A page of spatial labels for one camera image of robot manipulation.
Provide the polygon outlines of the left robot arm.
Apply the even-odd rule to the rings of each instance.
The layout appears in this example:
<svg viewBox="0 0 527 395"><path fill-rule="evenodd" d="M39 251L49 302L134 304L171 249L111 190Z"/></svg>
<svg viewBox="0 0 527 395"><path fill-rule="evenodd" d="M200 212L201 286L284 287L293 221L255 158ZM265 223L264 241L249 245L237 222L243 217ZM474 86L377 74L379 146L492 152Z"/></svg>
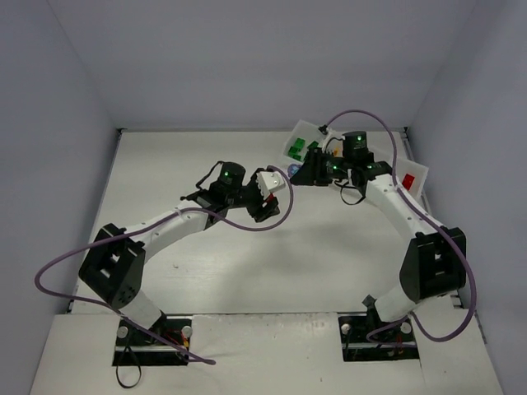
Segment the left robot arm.
<svg viewBox="0 0 527 395"><path fill-rule="evenodd" d="M271 168L257 169L245 181L245 168L222 162L217 179L182 197L178 206L141 225L103 226L96 246L89 249L79 270L80 279L112 309L151 331L161 330L166 314L142 291L146 263L186 236L205 231L229 210L244 208L257 223L280 213L275 193L285 188L285 177Z"/></svg>

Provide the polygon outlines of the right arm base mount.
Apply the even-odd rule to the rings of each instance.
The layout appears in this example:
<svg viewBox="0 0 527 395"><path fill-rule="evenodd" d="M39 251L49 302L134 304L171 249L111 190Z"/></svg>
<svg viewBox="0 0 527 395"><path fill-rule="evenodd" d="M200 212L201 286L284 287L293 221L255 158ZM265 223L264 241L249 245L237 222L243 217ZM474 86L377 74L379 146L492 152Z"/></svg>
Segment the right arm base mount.
<svg viewBox="0 0 527 395"><path fill-rule="evenodd" d="M366 313L339 314L338 329L344 362L395 362L420 358L409 318L383 323Z"/></svg>

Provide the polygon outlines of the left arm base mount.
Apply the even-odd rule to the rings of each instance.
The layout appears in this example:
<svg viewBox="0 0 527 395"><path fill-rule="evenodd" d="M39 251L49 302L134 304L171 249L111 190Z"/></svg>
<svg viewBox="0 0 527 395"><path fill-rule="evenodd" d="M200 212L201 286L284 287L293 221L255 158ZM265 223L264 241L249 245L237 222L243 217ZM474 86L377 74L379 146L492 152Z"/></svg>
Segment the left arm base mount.
<svg viewBox="0 0 527 395"><path fill-rule="evenodd" d="M157 331L167 341L189 348L190 317L169 317L165 326ZM186 366L189 357L163 342L139 331L123 319L119 321L114 344L113 366Z"/></svg>

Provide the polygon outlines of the purple paw print lego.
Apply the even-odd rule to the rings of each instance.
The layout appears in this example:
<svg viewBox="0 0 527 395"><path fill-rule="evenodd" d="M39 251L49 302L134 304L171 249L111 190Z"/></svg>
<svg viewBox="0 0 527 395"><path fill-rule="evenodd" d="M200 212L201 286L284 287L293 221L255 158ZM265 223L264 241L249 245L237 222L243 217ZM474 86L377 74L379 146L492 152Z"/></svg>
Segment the purple paw print lego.
<svg viewBox="0 0 527 395"><path fill-rule="evenodd" d="M287 168L288 176L292 177L299 169L300 169L300 167L298 165L296 165L296 164L289 165L288 168Z"/></svg>

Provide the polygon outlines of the red half-round lego brick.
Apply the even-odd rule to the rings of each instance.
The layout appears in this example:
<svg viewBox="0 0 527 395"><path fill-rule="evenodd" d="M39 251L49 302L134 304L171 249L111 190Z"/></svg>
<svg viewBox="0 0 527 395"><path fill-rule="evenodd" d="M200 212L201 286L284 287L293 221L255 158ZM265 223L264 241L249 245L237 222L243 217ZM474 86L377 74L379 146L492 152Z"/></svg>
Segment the red half-round lego brick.
<svg viewBox="0 0 527 395"><path fill-rule="evenodd" d="M402 185L407 190L410 190L413 186L413 183L415 181L416 177L412 174L406 173L406 175L403 177Z"/></svg>

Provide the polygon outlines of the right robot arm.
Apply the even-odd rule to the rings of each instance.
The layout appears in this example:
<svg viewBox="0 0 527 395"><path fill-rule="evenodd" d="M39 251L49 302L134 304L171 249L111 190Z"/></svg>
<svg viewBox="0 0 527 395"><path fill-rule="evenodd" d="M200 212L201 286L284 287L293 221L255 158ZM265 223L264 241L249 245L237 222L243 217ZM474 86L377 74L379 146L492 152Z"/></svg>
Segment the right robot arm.
<svg viewBox="0 0 527 395"><path fill-rule="evenodd" d="M375 160L364 132L344 135L341 156L309 146L303 164L291 177L298 186L322 187L344 180L377 207L408 243L399 282L373 300L371 309L381 322L399 320L423 301L465 286L467 274L458 255L466 252L464 233L444 227L416 207L417 201L399 186L393 167Z"/></svg>

